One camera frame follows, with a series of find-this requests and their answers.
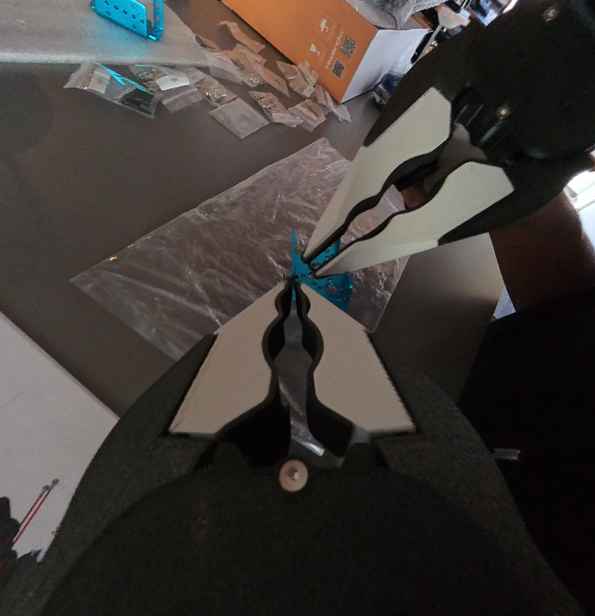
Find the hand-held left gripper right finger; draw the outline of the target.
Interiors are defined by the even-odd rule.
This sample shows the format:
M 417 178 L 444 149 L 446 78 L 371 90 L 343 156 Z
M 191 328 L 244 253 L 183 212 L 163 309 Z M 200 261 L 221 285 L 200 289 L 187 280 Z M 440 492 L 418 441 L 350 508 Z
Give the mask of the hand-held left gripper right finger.
M 411 434 L 416 425 L 367 330 L 316 293 L 297 284 L 312 434 Z

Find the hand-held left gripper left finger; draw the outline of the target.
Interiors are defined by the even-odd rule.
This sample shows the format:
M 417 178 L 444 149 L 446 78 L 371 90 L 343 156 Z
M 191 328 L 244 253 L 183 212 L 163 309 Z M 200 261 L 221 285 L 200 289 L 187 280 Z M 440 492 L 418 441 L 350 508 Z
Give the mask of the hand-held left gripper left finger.
M 220 327 L 169 432 L 215 437 L 270 401 L 287 318 L 285 280 Z

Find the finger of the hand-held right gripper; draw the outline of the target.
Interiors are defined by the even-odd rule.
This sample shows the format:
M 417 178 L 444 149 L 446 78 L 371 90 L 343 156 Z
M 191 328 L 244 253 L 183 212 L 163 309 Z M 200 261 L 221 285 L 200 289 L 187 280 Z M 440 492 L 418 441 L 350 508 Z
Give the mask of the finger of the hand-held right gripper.
M 505 172 L 468 161 L 448 174 L 440 189 L 418 208 L 401 211 L 351 242 L 315 270 L 317 278 L 354 272 L 431 250 L 445 234 L 513 192 Z
M 398 179 L 435 158 L 451 134 L 451 109 L 451 102 L 430 88 L 369 145 L 361 146 L 310 237 L 304 262 L 333 245 Z

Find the blue perforated metal bracket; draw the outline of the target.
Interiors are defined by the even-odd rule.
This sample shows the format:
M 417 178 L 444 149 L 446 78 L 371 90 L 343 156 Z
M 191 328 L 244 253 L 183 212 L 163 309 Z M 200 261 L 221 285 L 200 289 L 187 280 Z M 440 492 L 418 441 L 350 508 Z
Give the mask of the blue perforated metal bracket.
M 295 229 L 292 229 L 291 240 L 291 280 L 308 286 L 341 311 L 346 312 L 353 291 L 351 275 L 341 273 L 326 278 L 314 278 L 310 265 L 304 263 L 298 253 Z

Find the person's right forearm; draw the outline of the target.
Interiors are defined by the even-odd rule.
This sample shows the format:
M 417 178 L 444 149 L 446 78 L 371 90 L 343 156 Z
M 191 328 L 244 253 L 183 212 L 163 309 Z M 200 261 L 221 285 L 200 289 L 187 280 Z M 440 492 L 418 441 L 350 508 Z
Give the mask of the person's right forearm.
M 564 192 L 490 238 L 516 311 L 595 285 L 595 249 Z

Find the grey desk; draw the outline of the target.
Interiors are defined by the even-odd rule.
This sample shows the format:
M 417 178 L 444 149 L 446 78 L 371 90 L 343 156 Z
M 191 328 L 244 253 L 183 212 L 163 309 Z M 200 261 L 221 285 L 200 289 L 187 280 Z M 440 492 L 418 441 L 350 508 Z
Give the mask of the grey desk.
M 0 64 L 0 310 L 120 415 L 172 360 L 71 278 L 321 137 L 354 158 L 379 111 L 241 140 L 209 105 L 147 119 L 64 89 L 76 67 Z M 486 235 L 410 257 L 375 340 L 457 402 L 502 289 Z

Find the bright window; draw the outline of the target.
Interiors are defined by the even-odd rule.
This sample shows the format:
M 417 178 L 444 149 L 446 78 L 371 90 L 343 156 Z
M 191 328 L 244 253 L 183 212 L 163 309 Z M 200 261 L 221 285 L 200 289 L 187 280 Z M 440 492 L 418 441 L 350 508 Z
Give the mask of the bright window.
M 564 192 L 579 214 L 586 234 L 595 243 L 595 150 L 591 158 L 593 166 L 573 177 Z

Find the clear plastic bag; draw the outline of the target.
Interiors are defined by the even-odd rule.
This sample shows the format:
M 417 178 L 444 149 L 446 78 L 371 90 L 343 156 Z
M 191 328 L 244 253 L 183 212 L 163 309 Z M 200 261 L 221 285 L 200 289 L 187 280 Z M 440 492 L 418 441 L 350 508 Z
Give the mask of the clear plastic bag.
M 254 303 L 301 253 L 350 162 L 319 139 L 213 196 L 71 283 L 178 361 Z

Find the orange cardboard box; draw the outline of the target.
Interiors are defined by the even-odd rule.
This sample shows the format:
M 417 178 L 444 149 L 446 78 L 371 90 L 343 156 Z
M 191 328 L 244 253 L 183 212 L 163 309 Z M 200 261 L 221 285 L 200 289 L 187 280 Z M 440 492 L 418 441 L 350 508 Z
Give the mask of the orange cardboard box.
M 294 64 L 306 61 L 339 103 L 410 64 L 428 29 L 410 18 L 397 26 L 347 1 L 225 1 L 224 4 Z

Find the scattered small parts bags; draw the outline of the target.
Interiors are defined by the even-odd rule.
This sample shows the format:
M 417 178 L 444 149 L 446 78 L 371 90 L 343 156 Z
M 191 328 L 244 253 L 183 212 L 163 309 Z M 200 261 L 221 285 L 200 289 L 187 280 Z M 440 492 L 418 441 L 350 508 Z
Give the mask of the scattered small parts bags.
M 195 61 L 166 66 L 131 64 L 120 73 L 101 62 L 82 63 L 63 86 L 80 90 L 153 119 L 158 105 L 175 113 L 206 102 L 217 123 L 240 139 L 268 124 L 312 132 L 328 118 L 350 122 L 345 104 L 336 102 L 305 60 L 297 65 L 262 56 L 263 44 L 245 35 L 234 21 L 220 21 L 235 45 L 221 50 L 215 42 L 194 35 Z

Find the white instruction manual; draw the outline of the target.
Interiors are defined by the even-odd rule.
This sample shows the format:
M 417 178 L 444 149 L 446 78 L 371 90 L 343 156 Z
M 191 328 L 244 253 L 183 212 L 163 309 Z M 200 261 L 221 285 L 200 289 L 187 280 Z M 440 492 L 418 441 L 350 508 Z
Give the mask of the white instruction manual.
M 0 581 L 55 538 L 116 415 L 0 312 Z

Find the white foam sheet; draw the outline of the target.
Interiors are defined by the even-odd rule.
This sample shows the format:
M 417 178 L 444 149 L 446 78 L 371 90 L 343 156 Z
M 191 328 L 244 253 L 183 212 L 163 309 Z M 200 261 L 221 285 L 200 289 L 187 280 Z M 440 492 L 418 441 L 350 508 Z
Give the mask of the white foam sheet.
M 90 1 L 0 1 L 0 62 L 202 65 L 195 34 L 164 5 L 159 41 L 98 16 Z

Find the blue U-shaped metal bracket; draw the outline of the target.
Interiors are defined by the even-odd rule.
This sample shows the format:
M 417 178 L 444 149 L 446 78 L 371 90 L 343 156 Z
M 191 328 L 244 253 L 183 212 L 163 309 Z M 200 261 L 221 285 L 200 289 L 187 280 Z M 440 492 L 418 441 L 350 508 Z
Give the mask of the blue U-shaped metal bracket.
M 101 18 L 141 38 L 159 41 L 163 36 L 163 1 L 91 1 L 90 7 Z

